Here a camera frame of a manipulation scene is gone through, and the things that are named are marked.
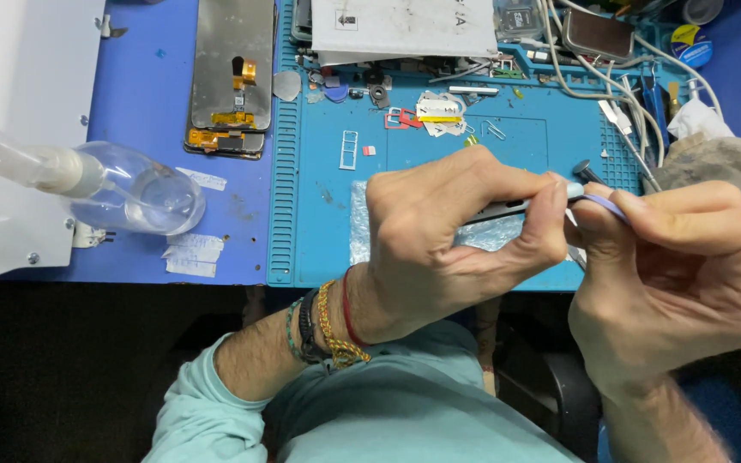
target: bracelet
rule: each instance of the bracelet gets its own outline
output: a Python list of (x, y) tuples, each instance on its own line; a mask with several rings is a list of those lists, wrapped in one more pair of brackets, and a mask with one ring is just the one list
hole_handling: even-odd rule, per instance
[(302, 304), (299, 307), (299, 335), (302, 340), (301, 351), (302, 359), (308, 365), (323, 363), (330, 357), (316, 343), (314, 323), (310, 316), (310, 310), (313, 307), (313, 300), (319, 293), (319, 289), (312, 289), (304, 295)]
[(293, 310), (296, 309), (296, 306), (298, 306), (302, 300), (295, 301), (291, 304), (290, 307), (287, 308), (287, 317), (285, 319), (285, 333), (287, 335), (287, 346), (290, 348), (291, 353), (294, 357), (298, 358), (302, 362), (304, 362), (304, 357), (302, 356), (302, 352), (299, 350), (299, 348), (296, 347), (296, 343), (293, 342), (293, 335), (291, 334), (291, 321), (293, 320)]
[(334, 339), (334, 332), (330, 327), (330, 320), (328, 320), (328, 290), (333, 284), (334, 280), (331, 280), (319, 288), (319, 325), (322, 326), (325, 342), (328, 343), (331, 355), (334, 358), (334, 366), (336, 368), (349, 367), (357, 359), (368, 362), (371, 360), (371, 356), (359, 346)]
[(359, 339), (356, 332), (353, 330), (351, 325), (351, 302), (347, 298), (347, 274), (351, 271), (354, 265), (345, 270), (345, 276), (342, 277), (342, 313), (345, 316), (345, 327), (347, 328), (347, 337), (353, 341), (359, 347), (368, 347), (368, 343)]

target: white sim tray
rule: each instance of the white sim tray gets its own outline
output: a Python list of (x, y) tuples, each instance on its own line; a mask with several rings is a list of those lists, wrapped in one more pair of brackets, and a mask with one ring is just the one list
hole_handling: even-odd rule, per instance
[(497, 126), (493, 124), (493, 122), (491, 122), (489, 120), (482, 121), (482, 125), (479, 127), (479, 130), (482, 132), (482, 136), (483, 137), (485, 136), (486, 126), (488, 126), (488, 131), (490, 133), (493, 133), (494, 135), (496, 135), (497, 138), (499, 138), (499, 140), (501, 140), (503, 142), (505, 141), (505, 139), (506, 139), (505, 134), (501, 130), (499, 130), (497, 128)]
[[(345, 171), (356, 170), (356, 147), (359, 145), (359, 132), (345, 130), (342, 132), (342, 154), (339, 155), (339, 168)], [(345, 153), (353, 156), (353, 163), (345, 165)]]

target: sim card tray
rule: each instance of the sim card tray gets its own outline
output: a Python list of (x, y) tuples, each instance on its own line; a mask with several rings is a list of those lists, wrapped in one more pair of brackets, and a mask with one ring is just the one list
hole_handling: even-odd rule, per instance
[[(342, 132), (342, 154), (339, 155), (339, 168), (345, 171), (356, 170), (356, 147), (359, 145), (359, 132), (345, 130)], [(353, 163), (345, 165), (345, 153), (353, 156)]]

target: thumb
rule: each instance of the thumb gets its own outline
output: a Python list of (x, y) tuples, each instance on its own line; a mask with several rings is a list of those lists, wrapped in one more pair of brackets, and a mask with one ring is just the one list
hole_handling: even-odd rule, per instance
[[(615, 195), (618, 193), (613, 192), (610, 198)], [(578, 201), (571, 210), (588, 257), (585, 278), (607, 284), (638, 279), (636, 236), (631, 228), (592, 201)]]

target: forearm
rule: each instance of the forearm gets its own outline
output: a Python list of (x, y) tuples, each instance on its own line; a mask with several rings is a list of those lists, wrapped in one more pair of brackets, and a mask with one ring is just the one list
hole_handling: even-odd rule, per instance
[[(328, 297), (328, 319), (336, 339), (344, 340), (342, 282), (335, 282)], [(214, 353), (213, 365), (225, 387), (242, 400), (258, 401), (273, 397), (296, 378), (307, 365), (294, 357), (287, 342), (287, 309), (280, 310), (229, 336)], [(319, 326), (316, 302), (311, 310), (316, 343), (329, 352)], [(301, 346), (299, 307), (291, 320), (291, 335)]]
[(609, 396), (602, 397), (602, 404), (617, 461), (729, 461), (725, 448), (705, 418), (687, 402), (668, 376), (646, 388), (626, 389)]

